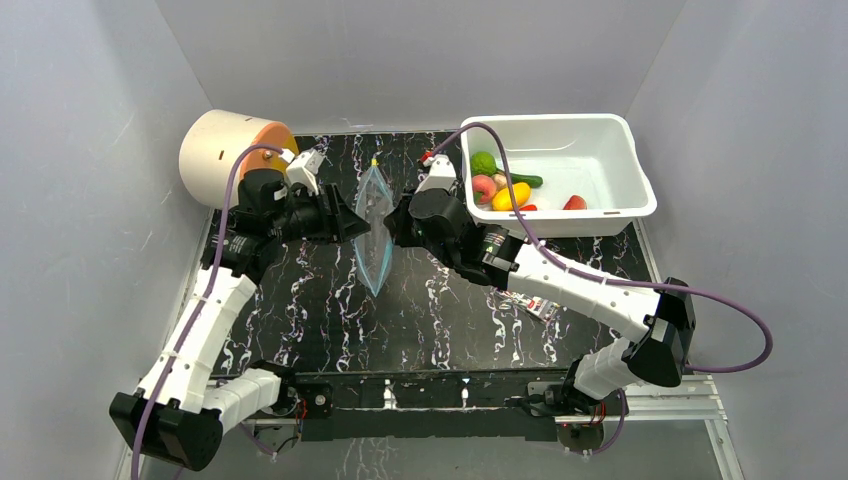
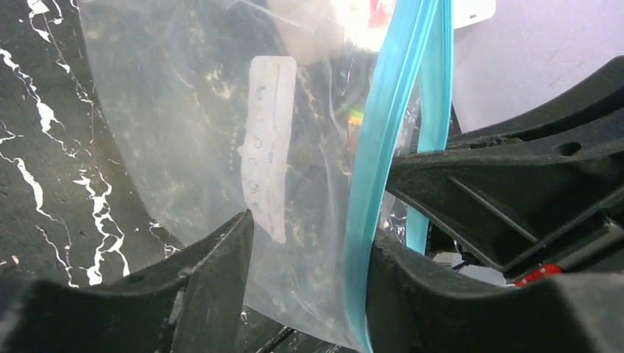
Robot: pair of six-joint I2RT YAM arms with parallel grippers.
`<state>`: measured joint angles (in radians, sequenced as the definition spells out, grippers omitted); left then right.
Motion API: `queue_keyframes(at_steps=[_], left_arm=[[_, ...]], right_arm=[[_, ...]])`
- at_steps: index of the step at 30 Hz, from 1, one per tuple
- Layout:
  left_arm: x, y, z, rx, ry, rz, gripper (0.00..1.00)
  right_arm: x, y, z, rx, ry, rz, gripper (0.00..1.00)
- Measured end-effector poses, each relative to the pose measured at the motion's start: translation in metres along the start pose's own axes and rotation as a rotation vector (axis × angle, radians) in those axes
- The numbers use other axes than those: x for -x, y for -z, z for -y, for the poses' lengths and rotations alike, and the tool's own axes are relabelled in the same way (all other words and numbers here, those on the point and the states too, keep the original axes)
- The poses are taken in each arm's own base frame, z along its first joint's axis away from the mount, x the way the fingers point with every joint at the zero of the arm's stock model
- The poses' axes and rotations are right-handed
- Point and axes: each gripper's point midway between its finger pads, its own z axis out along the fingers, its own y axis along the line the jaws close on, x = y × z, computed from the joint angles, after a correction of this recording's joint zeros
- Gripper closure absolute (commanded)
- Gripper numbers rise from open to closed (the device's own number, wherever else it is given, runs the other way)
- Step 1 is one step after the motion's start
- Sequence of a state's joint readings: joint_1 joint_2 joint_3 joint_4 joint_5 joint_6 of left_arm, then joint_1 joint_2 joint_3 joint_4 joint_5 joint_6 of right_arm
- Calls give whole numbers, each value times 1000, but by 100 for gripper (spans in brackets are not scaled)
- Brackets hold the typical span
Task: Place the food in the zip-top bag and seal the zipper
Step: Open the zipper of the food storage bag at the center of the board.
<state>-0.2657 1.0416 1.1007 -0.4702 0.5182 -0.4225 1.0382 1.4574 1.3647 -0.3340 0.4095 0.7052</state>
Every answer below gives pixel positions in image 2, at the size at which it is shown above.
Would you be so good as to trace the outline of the clear zip top bag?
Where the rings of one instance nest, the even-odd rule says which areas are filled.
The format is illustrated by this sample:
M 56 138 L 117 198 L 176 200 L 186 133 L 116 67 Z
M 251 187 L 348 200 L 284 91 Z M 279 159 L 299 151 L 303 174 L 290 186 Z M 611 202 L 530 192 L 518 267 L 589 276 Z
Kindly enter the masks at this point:
M 378 52 L 301 65 L 267 1 L 80 1 L 104 117 L 143 203 L 181 243 L 249 209 L 245 304 L 370 352 L 366 275 L 413 90 L 446 145 L 453 4 L 397 1 Z M 346 113 L 362 109 L 360 129 Z

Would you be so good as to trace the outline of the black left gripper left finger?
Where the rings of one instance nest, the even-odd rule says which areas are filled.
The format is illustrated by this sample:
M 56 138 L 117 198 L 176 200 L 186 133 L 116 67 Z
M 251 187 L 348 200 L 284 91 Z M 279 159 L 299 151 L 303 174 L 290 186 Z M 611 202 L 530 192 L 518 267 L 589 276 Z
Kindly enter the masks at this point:
M 239 213 L 197 243 L 110 285 L 1 277 L 3 352 L 233 352 L 254 221 Z

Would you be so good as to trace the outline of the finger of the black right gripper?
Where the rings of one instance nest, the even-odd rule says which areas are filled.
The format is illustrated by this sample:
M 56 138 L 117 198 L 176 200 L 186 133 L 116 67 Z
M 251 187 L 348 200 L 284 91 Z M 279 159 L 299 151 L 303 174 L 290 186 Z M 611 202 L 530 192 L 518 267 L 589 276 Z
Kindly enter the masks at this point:
M 507 121 L 449 139 L 449 149 L 479 149 L 556 135 L 623 108 L 623 57 L 607 62 L 577 85 Z
M 623 237 L 623 112 L 549 137 L 397 158 L 388 192 L 482 263 L 528 273 Z

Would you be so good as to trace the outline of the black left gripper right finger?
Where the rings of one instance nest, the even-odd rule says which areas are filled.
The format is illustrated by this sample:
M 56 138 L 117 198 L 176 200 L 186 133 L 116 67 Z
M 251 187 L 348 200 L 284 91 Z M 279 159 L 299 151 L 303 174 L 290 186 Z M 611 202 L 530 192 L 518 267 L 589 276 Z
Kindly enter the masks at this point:
M 375 352 L 621 352 L 623 277 L 482 282 L 378 232 L 366 318 Z

